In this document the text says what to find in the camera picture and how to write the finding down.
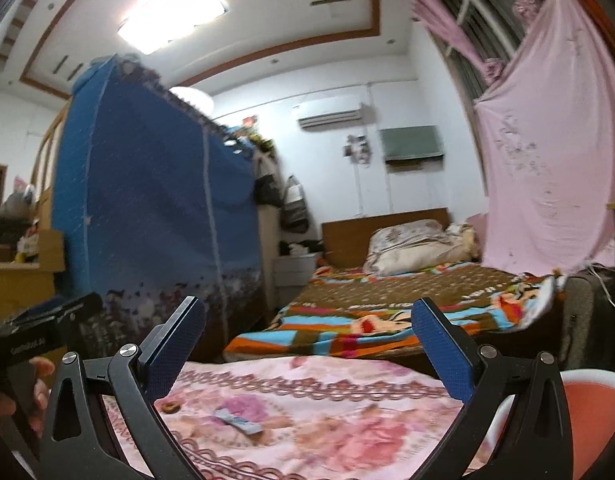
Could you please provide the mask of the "person's left hand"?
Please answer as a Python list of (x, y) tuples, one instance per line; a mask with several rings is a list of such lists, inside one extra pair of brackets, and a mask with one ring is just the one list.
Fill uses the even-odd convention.
[[(30, 360), (34, 366), (35, 382), (33, 387), (33, 411), (27, 416), (30, 428), (33, 429), (37, 437), (42, 435), (45, 426), (46, 411), (48, 408), (50, 390), (44, 381), (45, 377), (51, 376), (56, 367), (53, 362), (44, 356), (36, 356)], [(0, 416), (11, 416), (16, 412), (16, 402), (10, 396), (0, 391)]]

